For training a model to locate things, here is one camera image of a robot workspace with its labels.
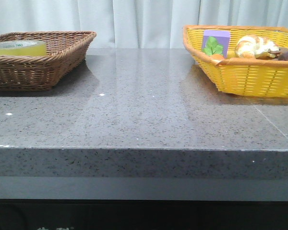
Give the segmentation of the yellow packing tape roll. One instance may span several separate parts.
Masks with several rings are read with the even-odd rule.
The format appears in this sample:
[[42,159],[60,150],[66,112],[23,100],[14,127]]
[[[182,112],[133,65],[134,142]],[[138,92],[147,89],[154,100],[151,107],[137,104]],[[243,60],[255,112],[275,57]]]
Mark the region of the yellow packing tape roll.
[[46,56],[46,43],[39,40],[12,40],[0,42],[0,56]]

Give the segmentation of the toy carrot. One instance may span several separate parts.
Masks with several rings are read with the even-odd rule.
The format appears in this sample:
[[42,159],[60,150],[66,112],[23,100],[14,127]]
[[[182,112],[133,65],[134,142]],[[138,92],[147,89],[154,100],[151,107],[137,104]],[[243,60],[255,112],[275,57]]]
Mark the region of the toy carrot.
[[211,59],[214,59],[214,60],[224,60],[224,56],[222,54],[213,54],[210,56]]

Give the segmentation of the white curtain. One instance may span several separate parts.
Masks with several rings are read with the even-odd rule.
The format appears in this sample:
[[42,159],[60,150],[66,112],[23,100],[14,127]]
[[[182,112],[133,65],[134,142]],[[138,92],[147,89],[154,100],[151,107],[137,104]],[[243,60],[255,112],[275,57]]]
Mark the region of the white curtain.
[[95,31],[94,48],[182,48],[188,24],[288,28],[288,0],[0,0],[0,34]]

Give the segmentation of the brown wicker basket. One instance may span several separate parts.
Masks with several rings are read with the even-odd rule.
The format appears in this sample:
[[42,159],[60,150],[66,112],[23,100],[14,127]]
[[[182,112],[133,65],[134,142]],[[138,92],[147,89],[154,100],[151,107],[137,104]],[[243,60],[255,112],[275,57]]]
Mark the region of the brown wicker basket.
[[46,91],[76,68],[97,36],[94,31],[38,31],[0,34],[0,42],[40,40],[47,55],[0,56],[0,91]]

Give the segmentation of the purple box with leaf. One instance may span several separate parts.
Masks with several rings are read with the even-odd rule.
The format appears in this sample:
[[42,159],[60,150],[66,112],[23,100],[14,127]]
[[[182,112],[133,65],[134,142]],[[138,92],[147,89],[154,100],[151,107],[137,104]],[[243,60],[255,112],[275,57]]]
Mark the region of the purple box with leaf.
[[230,37],[226,30],[204,30],[201,50],[208,56],[220,54],[227,58]]

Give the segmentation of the yellow woven basket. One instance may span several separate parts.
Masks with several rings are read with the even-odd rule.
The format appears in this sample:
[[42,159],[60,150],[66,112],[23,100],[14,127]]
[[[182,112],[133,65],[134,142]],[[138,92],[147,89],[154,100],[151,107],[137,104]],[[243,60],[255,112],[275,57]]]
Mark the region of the yellow woven basket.
[[205,30],[229,31],[229,50],[238,40],[256,34],[269,37],[281,47],[288,48],[288,29],[264,26],[186,25],[183,43],[203,72],[217,89],[225,93],[256,97],[288,98],[288,61],[229,58],[212,60],[202,52]]

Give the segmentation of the toy croissant bread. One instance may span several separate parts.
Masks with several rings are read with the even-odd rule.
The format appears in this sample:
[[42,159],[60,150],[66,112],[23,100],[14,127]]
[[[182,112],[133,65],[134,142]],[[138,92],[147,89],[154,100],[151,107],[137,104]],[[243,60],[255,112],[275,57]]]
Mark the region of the toy croissant bread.
[[275,58],[280,47],[268,37],[246,35],[239,39],[235,47],[238,58],[266,59]]

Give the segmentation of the dark brown toy piece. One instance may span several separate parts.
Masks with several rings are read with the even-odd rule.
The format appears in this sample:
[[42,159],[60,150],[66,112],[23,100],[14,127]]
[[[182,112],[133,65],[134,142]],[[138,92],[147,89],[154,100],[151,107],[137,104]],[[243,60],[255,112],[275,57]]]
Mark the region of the dark brown toy piece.
[[288,61],[288,48],[286,47],[280,47],[276,51],[269,50],[268,53],[275,55],[278,60]]

